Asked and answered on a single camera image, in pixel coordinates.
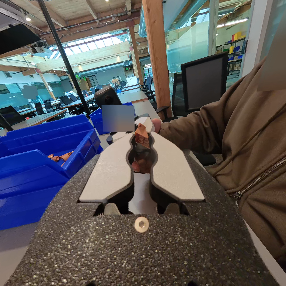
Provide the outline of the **black panel light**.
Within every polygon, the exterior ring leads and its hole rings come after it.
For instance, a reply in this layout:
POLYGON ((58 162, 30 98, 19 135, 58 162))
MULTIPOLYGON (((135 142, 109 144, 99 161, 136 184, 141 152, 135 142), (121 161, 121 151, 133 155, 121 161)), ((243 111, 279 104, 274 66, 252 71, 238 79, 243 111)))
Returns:
POLYGON ((0 54, 11 52, 40 40, 38 35, 22 23, 15 26, 9 25, 8 29, 0 32, 0 54))

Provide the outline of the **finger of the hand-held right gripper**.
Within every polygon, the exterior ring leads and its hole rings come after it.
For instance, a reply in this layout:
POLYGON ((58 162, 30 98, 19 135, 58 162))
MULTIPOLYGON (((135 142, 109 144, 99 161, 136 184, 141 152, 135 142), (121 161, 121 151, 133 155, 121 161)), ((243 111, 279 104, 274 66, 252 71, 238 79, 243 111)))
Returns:
POLYGON ((130 143, 130 139, 132 138, 132 132, 116 132, 111 136, 112 136, 112 144, 114 144, 117 141, 120 141, 124 137, 127 137, 124 142, 130 143))
POLYGON ((155 126, 149 116, 139 116, 138 119, 134 121, 135 126, 139 126, 139 124, 145 126, 146 132, 154 132, 155 131, 155 126))

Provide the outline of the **black pole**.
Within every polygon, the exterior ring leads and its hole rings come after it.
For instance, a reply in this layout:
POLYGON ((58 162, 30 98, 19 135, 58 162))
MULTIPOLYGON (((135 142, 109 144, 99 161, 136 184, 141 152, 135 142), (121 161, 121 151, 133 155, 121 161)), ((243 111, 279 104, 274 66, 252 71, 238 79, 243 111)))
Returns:
POLYGON ((51 34, 52 34, 52 36, 53 36, 53 38, 55 40, 56 46, 59 49, 59 52, 60 52, 60 54, 62 56, 63 62, 65 64, 65 66, 66 66, 66 69, 68 71, 68 75, 70 76, 70 79, 71 79, 71 81, 73 83, 73 86, 75 87, 75 89, 76 89, 76 91, 77 91, 77 93, 79 95, 79 98, 80 98, 80 101, 81 101, 81 103, 83 105, 83 108, 84 108, 84 111, 86 113, 86 116, 87 116, 88 119, 90 119, 91 111, 90 111, 90 109, 88 107, 88 104, 87 104, 87 102, 85 100, 84 95, 82 94, 82 91, 81 91, 80 86, 79 86, 79 84, 77 82, 77 79, 75 77, 73 69, 72 69, 72 67, 70 65, 70 62, 69 62, 69 60, 67 58, 67 55, 65 53, 65 49, 62 46, 60 38, 59 38, 59 36, 58 36, 58 34, 56 32, 55 26, 54 26, 54 24, 52 22, 52 19, 51 19, 49 13, 48 13, 47 7, 45 6, 45 3, 44 3, 43 0, 37 0, 37 3, 39 4, 40 9, 41 9, 41 11, 43 13, 43 16, 44 16, 44 18, 45 18, 45 20, 46 20, 46 22, 47 22, 47 24, 49 26, 51 34))

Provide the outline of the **small brown toy brick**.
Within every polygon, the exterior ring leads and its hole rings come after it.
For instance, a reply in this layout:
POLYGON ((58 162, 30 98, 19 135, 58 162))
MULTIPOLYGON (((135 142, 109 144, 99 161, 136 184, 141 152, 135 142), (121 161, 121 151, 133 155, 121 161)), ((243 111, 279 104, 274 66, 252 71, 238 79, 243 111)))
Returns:
POLYGON ((134 161, 131 164, 137 173, 150 173, 153 158, 151 152, 151 143, 149 133, 145 125, 139 123, 135 131, 135 145, 133 149, 134 161))

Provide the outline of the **blue storage bin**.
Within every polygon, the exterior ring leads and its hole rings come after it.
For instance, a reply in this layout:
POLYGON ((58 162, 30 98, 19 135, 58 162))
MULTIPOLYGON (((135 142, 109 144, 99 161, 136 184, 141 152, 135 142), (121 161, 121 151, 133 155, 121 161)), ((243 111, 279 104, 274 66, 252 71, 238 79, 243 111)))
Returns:
POLYGON ((91 113, 90 118, 100 135, 110 132, 134 131, 135 121, 134 105, 124 103, 122 105, 103 105, 91 113))

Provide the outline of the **person's right hand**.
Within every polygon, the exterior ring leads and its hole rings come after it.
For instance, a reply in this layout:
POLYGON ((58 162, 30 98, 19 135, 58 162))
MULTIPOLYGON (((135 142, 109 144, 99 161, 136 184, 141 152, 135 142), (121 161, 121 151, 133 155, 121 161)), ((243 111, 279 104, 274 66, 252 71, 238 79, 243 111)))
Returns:
POLYGON ((152 124, 154 126, 154 132, 159 134, 160 130, 161 130, 162 121, 160 119, 158 119, 158 118, 154 118, 151 121, 152 121, 152 124))

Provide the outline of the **wooden pillar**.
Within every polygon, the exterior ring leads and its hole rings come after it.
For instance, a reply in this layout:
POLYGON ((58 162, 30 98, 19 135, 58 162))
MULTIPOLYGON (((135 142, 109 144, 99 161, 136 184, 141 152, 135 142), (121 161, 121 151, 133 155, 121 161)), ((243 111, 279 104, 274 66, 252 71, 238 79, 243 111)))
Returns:
POLYGON ((159 0, 143 0, 149 54, 152 65, 157 107, 168 106, 167 117, 172 117, 168 77, 163 4, 159 0))
POLYGON ((129 34, 131 38, 131 46, 132 46, 131 57, 132 57, 133 70, 134 70, 136 77, 139 79, 139 85, 143 85, 144 79, 143 79, 142 71, 141 71, 137 43, 135 39, 134 26, 133 25, 129 26, 128 29, 129 29, 129 34))

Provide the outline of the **ceiling projector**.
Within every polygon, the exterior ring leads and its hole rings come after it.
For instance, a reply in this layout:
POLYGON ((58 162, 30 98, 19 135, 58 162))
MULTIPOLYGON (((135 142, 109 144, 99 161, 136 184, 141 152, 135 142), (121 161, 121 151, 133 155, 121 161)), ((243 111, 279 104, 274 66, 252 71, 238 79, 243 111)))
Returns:
POLYGON ((42 43, 34 43, 29 47, 28 52, 33 56, 49 57, 52 55, 52 50, 44 46, 42 43))

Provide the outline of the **black flat monitor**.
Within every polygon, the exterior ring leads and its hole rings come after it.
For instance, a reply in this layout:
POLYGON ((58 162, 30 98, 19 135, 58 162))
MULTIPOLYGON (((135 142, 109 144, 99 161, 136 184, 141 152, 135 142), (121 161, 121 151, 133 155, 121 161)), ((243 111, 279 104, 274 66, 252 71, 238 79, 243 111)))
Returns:
POLYGON ((228 52, 181 64, 185 112, 217 102, 226 91, 228 52))

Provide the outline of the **pile of small toy bricks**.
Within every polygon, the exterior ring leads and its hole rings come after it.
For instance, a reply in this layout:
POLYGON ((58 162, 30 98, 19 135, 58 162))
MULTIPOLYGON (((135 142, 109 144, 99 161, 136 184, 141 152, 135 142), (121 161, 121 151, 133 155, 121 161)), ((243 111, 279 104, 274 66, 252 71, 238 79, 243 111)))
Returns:
POLYGON ((70 156, 73 154, 74 151, 65 153, 63 155, 60 156, 55 156, 54 154, 50 154, 48 155, 48 158, 51 159, 52 161, 54 161, 55 163, 59 162, 60 160, 63 161, 63 164, 65 164, 65 162, 70 158, 70 156))

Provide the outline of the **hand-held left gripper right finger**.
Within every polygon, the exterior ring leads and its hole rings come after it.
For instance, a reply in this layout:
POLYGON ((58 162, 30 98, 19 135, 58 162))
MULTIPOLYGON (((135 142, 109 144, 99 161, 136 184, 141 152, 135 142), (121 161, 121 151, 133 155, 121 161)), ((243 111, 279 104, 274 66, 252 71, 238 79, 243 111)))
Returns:
POLYGON ((180 148, 151 132, 155 161, 151 170, 152 184, 169 198, 179 202, 204 201, 205 197, 180 148))

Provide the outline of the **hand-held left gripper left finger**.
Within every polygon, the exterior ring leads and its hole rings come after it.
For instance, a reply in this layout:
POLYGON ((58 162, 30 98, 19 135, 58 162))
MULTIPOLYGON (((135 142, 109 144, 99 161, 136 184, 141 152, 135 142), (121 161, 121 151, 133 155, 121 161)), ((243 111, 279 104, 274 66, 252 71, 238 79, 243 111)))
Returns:
POLYGON ((134 134, 126 133, 112 143, 100 157, 79 197, 83 203, 107 203, 134 183, 134 171, 129 162, 134 134))

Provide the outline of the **person's right forearm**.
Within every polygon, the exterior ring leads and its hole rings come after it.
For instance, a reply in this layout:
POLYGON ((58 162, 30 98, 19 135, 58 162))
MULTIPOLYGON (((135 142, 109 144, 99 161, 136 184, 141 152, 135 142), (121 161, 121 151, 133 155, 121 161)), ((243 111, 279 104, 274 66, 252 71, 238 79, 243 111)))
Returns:
POLYGON ((158 133, 180 149, 203 154, 226 154, 226 128, 236 106, 214 102, 186 117, 161 124, 158 133))

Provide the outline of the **stack of blue plastic bins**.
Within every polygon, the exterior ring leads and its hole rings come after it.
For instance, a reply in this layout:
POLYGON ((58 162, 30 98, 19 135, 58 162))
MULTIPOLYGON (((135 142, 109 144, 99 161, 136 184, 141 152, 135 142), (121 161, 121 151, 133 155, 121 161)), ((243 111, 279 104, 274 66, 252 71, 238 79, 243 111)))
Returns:
POLYGON ((1 137, 0 229, 38 222, 59 190, 95 155, 100 139, 85 115, 10 131, 1 137), (48 158, 74 151, 65 162, 48 158))

